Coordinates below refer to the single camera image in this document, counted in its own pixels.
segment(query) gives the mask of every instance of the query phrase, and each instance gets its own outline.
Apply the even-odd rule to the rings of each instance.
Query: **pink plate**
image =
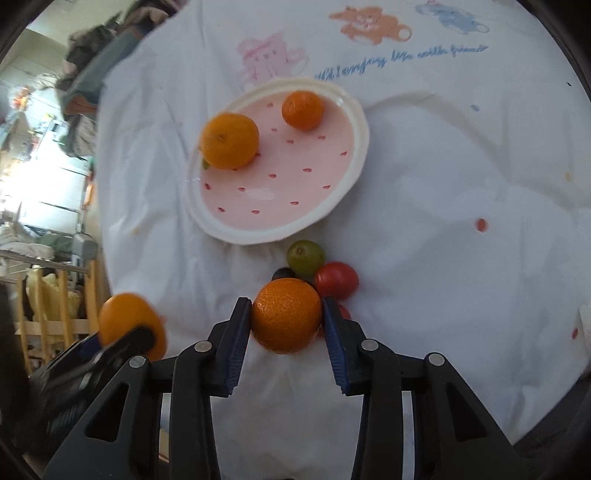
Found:
[[[281,105],[294,90],[324,100],[312,132],[287,125]],[[215,238],[251,245],[286,238],[325,217],[355,184],[369,144],[360,104],[332,83],[278,79],[242,95],[226,111],[252,118],[260,132],[257,158],[239,170],[203,170],[196,150],[185,198],[189,213]]]

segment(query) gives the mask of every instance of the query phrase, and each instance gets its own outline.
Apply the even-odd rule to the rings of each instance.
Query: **orange teddy bear print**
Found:
[[[397,17],[382,14],[381,7],[365,7],[359,10],[346,7],[342,12],[330,14],[329,18],[345,20],[347,24],[340,29],[340,32],[351,40],[364,37],[373,45],[380,45],[385,38],[407,41],[413,34],[408,25],[398,22]]]

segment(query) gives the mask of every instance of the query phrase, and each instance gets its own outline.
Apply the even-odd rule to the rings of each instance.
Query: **mandarin orange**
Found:
[[[209,165],[222,170],[250,163],[259,148],[256,123],[239,113],[221,113],[212,118],[199,138],[199,150]]]
[[[297,278],[279,278],[256,296],[251,328],[265,348],[295,353],[314,339],[321,318],[320,297],[312,286]]]
[[[147,301],[135,293],[114,295],[102,306],[99,342],[106,347],[138,326],[145,326],[154,334],[154,346],[145,355],[151,361],[161,360],[167,347],[162,319]]]
[[[298,90],[285,98],[281,115],[285,123],[293,128],[314,130],[322,121],[324,103],[314,92]]]

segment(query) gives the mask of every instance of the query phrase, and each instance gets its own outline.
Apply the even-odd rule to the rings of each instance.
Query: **blue teddy bear print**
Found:
[[[439,17],[441,25],[463,35],[468,35],[470,32],[488,33],[490,31],[490,28],[486,25],[478,23],[474,15],[456,7],[426,4],[417,5],[415,9],[421,15],[435,15]]]

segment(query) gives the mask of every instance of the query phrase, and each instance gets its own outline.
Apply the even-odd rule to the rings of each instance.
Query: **green fruit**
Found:
[[[287,249],[287,264],[298,277],[311,277],[326,260],[322,247],[310,240],[298,240]]]

